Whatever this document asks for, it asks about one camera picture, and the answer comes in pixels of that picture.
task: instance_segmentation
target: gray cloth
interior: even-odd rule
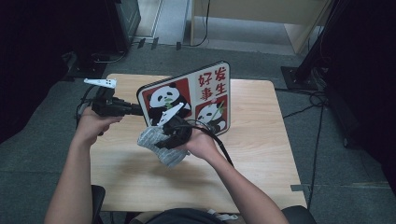
[[[168,167],[178,165],[186,155],[190,152],[182,149],[167,149],[165,147],[158,148],[154,146],[156,143],[169,138],[168,135],[163,134],[162,126],[147,127],[137,139],[137,144],[141,147],[146,147],[153,151],[160,161]]]

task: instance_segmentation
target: black armrest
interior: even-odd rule
[[[99,217],[106,191],[101,186],[91,185],[92,187],[92,224],[103,223]]]
[[[296,205],[282,209],[289,224],[317,224],[308,209]]]

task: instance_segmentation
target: panda sign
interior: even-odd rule
[[[156,126],[163,112],[179,105],[177,115],[204,123],[216,135],[230,128],[230,65],[218,62],[176,77],[148,84],[137,91],[148,126]]]

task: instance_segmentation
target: person's left arm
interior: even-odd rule
[[[101,118],[87,107],[69,147],[45,223],[92,223],[90,149],[99,133],[121,117]]]

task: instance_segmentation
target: forearm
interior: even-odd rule
[[[72,142],[45,223],[91,223],[90,146]]]
[[[207,160],[230,192],[246,223],[288,223],[274,201],[222,156]]]

